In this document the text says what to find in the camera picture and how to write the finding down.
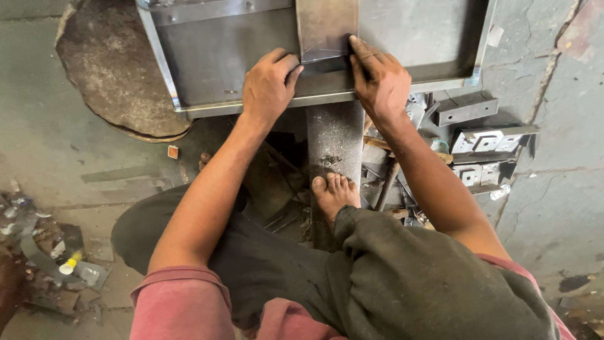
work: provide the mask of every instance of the cracked floor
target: cracked floor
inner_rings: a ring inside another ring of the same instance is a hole
[[[165,157],[165,145],[137,142],[108,128],[66,81],[53,50],[64,3],[0,0],[0,171],[8,174],[0,178],[0,189],[16,177],[39,206],[54,208],[58,220],[102,236],[127,205],[103,206],[103,188],[82,182],[83,174],[153,164],[172,185],[182,180],[177,164]],[[497,48],[487,48],[481,83],[440,94],[497,97],[500,113],[486,124],[540,127],[536,158],[521,156],[511,194],[477,200],[512,258],[531,271],[553,307],[564,296],[588,294],[594,306],[604,301],[604,151],[596,139],[604,126],[604,51],[582,64],[554,49],[577,5],[498,1],[493,23],[504,34]],[[600,20],[591,37],[595,46],[604,46],[603,25]],[[127,293],[140,277],[119,259],[114,266],[111,293],[103,296],[103,327],[88,319],[71,327],[19,312],[0,339],[128,338]],[[593,279],[562,293],[562,280],[576,275]],[[604,318],[597,308],[591,311],[589,318]]]

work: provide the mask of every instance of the stainless steel tray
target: stainless steel tray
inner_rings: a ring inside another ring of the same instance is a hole
[[[496,0],[360,0],[359,35],[392,53],[414,93],[474,86]],[[245,73],[283,47],[300,54],[294,0],[137,0],[176,112],[242,111]],[[290,107],[353,100],[347,57],[306,65]]]

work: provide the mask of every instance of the dark gray pants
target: dark gray pants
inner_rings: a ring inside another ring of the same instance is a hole
[[[188,186],[149,197],[116,222],[111,240],[142,274]],[[257,327],[264,303],[285,298],[351,339],[550,339],[547,306],[521,275],[478,259],[452,238],[345,206],[343,251],[311,250],[234,213],[210,259],[229,289],[233,323]]]

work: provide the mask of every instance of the pink sleeve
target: pink sleeve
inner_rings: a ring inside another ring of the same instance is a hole
[[[533,286],[535,287],[535,289],[537,290],[539,295],[541,295],[541,290],[539,289],[539,285],[537,284],[537,281],[535,280],[533,275],[531,275],[531,273],[529,273],[528,270],[526,270],[524,267],[522,267],[518,263],[511,261],[511,260],[505,260],[503,258],[495,257],[492,255],[487,255],[487,254],[477,253],[476,256],[478,258],[480,258],[481,260],[490,263],[493,266],[507,269],[511,272],[515,272],[518,275],[522,275],[522,276],[526,277],[533,283]],[[553,309],[551,309],[550,306],[547,306],[547,308],[550,309],[551,317],[554,319],[554,321],[556,322],[556,325],[558,326],[558,330],[560,331],[560,338],[562,340],[576,340],[575,337],[573,336],[573,334],[568,330],[568,328],[566,327],[564,322],[562,322],[562,320],[560,320],[560,318],[558,318],[558,316],[553,311]]]
[[[207,268],[153,272],[130,294],[130,339],[235,339],[228,289]]]

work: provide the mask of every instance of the red shirt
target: red shirt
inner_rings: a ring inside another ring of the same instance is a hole
[[[489,264],[537,282],[513,261],[476,254]],[[130,339],[235,339],[231,301],[220,278],[206,267],[169,267],[153,272],[130,294],[136,308]],[[574,336],[550,309],[562,340]],[[259,340],[345,340],[328,325],[312,319],[297,302],[276,298],[264,306]]]

